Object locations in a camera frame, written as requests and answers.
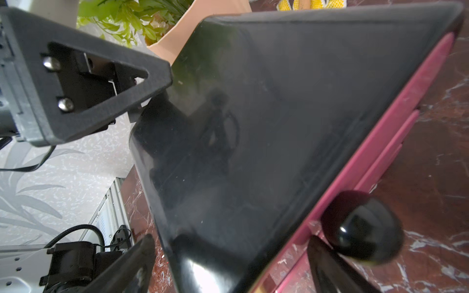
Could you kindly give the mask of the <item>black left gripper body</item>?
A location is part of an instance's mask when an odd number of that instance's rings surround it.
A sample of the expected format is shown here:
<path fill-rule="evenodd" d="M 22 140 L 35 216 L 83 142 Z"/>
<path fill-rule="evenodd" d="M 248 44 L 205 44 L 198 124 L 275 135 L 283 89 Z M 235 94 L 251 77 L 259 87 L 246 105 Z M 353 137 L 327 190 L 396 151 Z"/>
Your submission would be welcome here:
<path fill-rule="evenodd" d="M 1 137 L 40 146 L 40 125 L 32 99 L 38 97 L 15 27 L 26 12 L 1 7 Z"/>

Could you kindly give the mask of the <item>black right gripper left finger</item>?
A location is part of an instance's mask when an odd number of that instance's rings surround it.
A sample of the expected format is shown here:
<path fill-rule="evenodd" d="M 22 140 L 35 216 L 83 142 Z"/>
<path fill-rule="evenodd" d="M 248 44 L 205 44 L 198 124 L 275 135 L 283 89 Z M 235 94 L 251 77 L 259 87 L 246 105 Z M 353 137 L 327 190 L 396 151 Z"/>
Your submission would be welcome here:
<path fill-rule="evenodd" d="M 155 240 L 146 234 L 82 293 L 147 293 L 155 263 Z"/>

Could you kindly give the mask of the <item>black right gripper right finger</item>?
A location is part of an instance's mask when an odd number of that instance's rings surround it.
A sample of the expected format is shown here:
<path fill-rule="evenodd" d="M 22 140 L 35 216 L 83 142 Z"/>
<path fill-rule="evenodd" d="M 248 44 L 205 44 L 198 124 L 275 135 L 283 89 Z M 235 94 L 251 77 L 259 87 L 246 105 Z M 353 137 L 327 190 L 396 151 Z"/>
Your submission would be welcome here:
<path fill-rule="evenodd" d="M 380 293 L 315 235 L 309 240 L 307 258 L 318 293 Z"/>

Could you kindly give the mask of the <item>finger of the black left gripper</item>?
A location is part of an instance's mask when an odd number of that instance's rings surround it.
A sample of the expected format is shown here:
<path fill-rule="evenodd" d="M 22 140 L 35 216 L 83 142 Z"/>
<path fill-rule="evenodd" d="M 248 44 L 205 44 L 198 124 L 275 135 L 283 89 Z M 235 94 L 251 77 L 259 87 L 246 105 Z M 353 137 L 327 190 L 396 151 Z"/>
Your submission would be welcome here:
<path fill-rule="evenodd" d="M 38 94 L 40 147 L 104 131 L 172 84 L 170 64 L 157 57 L 29 12 L 14 23 Z"/>

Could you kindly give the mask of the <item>pink top drawer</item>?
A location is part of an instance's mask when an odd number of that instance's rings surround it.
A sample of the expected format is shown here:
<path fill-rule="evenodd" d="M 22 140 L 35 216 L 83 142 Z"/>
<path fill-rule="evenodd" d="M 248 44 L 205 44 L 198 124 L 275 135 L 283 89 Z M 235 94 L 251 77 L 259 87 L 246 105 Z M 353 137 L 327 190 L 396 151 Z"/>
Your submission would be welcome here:
<path fill-rule="evenodd" d="M 269 289 L 264 285 L 271 268 L 293 245 L 306 243 L 312 234 L 310 222 L 320 218 L 337 194 L 344 190 L 359 190 L 366 193 L 371 191 L 397 156 L 404 138 L 415 124 L 419 113 L 417 106 L 441 70 L 454 46 L 455 39 L 455 33 L 445 34 L 427 55 L 315 207 L 295 229 L 287 243 L 282 245 L 281 251 L 274 256 L 267 268 L 262 271 L 250 289 L 252 293 L 269 293 L 279 290 L 278 286 Z"/>

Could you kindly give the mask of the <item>black drawer cabinet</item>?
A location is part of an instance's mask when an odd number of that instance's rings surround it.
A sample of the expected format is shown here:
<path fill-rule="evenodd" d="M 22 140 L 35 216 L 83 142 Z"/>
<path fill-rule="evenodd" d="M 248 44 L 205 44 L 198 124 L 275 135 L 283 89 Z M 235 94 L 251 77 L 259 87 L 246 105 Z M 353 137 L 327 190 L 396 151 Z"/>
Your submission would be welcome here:
<path fill-rule="evenodd" d="M 129 146 L 179 293 L 253 285 L 447 33 L 464 5 L 212 16 L 172 65 Z M 359 190 L 323 212 L 345 261 L 395 258 L 395 214 Z"/>

